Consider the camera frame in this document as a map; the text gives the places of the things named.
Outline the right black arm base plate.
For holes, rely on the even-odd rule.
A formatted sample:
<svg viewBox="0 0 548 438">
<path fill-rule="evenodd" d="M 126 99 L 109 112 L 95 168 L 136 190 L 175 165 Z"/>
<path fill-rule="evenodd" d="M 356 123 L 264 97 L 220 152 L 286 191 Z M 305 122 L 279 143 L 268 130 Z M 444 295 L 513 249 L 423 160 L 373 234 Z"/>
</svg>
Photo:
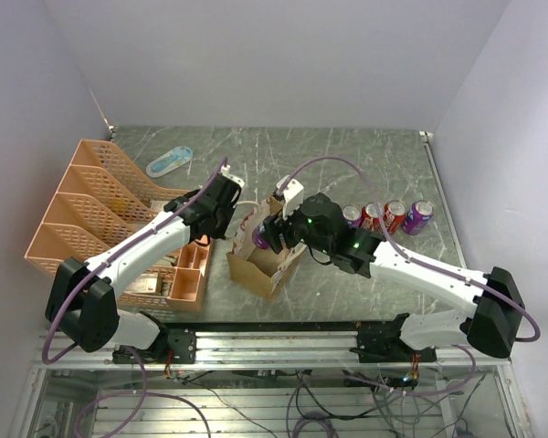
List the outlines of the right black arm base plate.
<svg viewBox="0 0 548 438">
<path fill-rule="evenodd" d="M 434 348 L 412 349 L 400 339 L 407 317 L 405 313 L 393 320 L 363 321 L 357 329 L 356 344 L 349 351 L 360 363 L 411 362 L 415 356 L 420 362 L 435 362 Z"/>
</svg>

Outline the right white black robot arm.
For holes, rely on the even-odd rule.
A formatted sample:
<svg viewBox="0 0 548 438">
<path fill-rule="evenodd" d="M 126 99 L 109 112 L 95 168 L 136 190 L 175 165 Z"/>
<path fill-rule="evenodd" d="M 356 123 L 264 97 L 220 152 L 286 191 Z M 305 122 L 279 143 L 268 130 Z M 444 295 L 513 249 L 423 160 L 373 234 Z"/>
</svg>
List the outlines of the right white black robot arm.
<svg viewBox="0 0 548 438">
<path fill-rule="evenodd" d="M 384 340 L 393 360 L 453 344 L 497 359 L 511 355 L 524 305 L 505 269 L 482 273 L 396 250 L 383 235 L 350 226 L 341 207 L 320 193 L 292 214 L 267 216 L 258 230 L 275 253 L 303 244 L 327 255 L 329 264 L 345 273 L 393 281 L 449 305 L 445 312 L 396 317 L 395 332 Z"/>
</svg>

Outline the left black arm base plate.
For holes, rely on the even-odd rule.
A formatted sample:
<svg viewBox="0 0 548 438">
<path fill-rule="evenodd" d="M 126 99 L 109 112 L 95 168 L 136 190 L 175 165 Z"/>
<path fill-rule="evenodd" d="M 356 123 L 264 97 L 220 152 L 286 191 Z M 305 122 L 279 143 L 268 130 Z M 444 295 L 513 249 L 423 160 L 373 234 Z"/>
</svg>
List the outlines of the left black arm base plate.
<svg viewBox="0 0 548 438">
<path fill-rule="evenodd" d="M 196 355 L 197 337 L 191 328 L 177 324 L 168 324 L 152 346 L 148 349 L 136 349 L 144 364 L 193 364 Z"/>
</svg>

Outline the purple soda can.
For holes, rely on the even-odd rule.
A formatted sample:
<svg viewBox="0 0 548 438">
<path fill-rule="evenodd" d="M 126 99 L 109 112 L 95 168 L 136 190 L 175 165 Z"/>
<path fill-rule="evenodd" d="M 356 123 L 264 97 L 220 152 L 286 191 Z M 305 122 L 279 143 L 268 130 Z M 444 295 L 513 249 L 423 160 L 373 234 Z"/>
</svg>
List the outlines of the purple soda can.
<svg viewBox="0 0 548 438">
<path fill-rule="evenodd" d="M 401 230 L 408 235 L 418 235 L 424 230 L 433 215 L 434 205 L 430 201 L 415 201 L 401 224 Z"/>
<path fill-rule="evenodd" d="M 269 242 L 264 237 L 264 224 L 258 225 L 252 232 L 252 242 L 259 249 L 269 249 Z"/>
<path fill-rule="evenodd" d="M 345 205 L 342 209 L 342 216 L 351 228 L 358 228 L 361 225 L 362 212 L 355 205 Z"/>
</svg>

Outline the printed canvas burlap bag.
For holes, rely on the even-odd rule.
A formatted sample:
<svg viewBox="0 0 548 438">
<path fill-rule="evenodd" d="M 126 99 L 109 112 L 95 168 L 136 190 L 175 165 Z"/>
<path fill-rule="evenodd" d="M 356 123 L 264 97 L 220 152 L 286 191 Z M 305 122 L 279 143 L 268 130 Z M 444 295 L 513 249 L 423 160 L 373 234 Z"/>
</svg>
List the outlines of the printed canvas burlap bag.
<svg viewBox="0 0 548 438">
<path fill-rule="evenodd" d="M 232 281 L 253 294 L 272 300 L 293 274 L 307 247 L 304 244 L 279 254 L 270 248 L 262 249 L 254 243 L 254 230 L 269 215 L 280 213 L 282 203 L 270 196 L 257 203 L 241 221 L 231 238 L 232 249 L 227 252 L 229 274 Z"/>
</svg>

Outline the red cola can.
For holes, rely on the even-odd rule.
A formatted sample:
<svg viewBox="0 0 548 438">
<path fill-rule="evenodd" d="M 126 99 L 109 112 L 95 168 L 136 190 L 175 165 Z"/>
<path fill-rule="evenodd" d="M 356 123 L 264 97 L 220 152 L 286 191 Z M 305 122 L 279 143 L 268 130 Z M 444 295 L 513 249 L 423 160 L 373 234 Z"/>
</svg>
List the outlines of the red cola can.
<svg viewBox="0 0 548 438">
<path fill-rule="evenodd" d="M 406 218 L 407 207 L 403 201 L 392 200 L 385 204 L 384 224 L 387 232 L 393 235 Z"/>
<path fill-rule="evenodd" d="M 379 203 L 369 203 L 362 208 L 360 227 L 373 232 L 382 232 L 380 218 L 384 216 L 384 208 Z"/>
</svg>

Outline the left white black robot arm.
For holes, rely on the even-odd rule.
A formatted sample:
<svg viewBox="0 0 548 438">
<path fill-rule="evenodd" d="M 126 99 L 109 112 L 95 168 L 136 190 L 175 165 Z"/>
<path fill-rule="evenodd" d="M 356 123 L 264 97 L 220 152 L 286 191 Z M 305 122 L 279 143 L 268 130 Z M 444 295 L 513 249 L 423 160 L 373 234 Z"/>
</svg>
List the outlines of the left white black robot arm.
<svg viewBox="0 0 548 438">
<path fill-rule="evenodd" d="M 167 202 L 150 223 L 112 249 L 85 262 L 73 257 L 62 262 L 45 311 L 50 328 L 43 350 L 61 330 L 88 353 L 113 343 L 135 348 L 148 362 L 161 360 L 168 340 L 160 324 L 143 313 L 119 310 L 117 302 L 163 256 L 204 236 L 224 238 L 244 185 L 216 172 L 201 189 Z"/>
</svg>

